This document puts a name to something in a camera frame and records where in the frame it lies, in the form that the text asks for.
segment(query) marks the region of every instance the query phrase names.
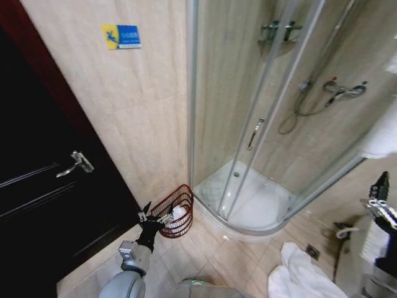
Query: white shower base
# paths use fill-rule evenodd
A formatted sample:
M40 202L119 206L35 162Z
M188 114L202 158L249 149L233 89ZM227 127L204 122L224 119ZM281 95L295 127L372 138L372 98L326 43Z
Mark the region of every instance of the white shower base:
M196 196L214 212L218 211L232 162L229 161L194 187ZM223 200L220 208L220 215L224 218L236 197L246 168L247 166L240 161L234 167L233 172L240 175L236 177L232 174L228 189L225 192L225 200ZM290 198L291 194L282 186L273 182L272 178L269 179L251 168L228 222L237 227L253 231L272 228L285 215Z

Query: door handle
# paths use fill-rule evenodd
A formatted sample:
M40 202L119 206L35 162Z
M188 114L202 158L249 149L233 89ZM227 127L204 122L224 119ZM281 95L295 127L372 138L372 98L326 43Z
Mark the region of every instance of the door handle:
M70 172L72 172L74 169L76 169L77 167L82 168L86 173L91 173L94 170L94 167L92 166L92 164L88 161L88 159L83 155L83 153L81 152L77 152L77 151L73 151L72 154L70 154L70 156L76 161L74 163L74 165L72 165L72 167L64 170L63 172L60 172L58 174L56 174L56 177L62 177L65 176L67 174L69 174Z
M258 123L255 125L254 132L252 133L252 137L251 137L251 139L249 141L248 151L251 151L254 148L253 145L252 145L252 142L254 141L255 135L256 135L257 131L259 130L259 127L261 127L263 122L265 122L265 119L260 117L258 119Z

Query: blue sign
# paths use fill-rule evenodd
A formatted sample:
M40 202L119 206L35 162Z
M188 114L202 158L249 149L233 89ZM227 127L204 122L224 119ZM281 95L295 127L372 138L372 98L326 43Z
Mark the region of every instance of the blue sign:
M102 24L102 31L107 47L111 50L141 47L137 26Z

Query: door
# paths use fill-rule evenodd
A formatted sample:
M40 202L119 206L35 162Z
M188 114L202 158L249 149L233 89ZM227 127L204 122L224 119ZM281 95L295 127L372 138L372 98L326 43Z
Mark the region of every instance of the door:
M3 5L0 27L2 268L14 289L54 294L139 207L19 2ZM74 151L92 167L73 168Z

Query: shower mixer tap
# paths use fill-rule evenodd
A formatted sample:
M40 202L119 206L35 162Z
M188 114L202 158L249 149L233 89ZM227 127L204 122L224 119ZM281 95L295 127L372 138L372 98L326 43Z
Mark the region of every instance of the shower mixer tap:
M334 99L339 99L341 97L356 98L363 95L367 87L365 86L368 82L364 81L361 85L354 86L353 88L348 88L336 83L336 78L329 80L323 84L323 90L326 92L334 93Z

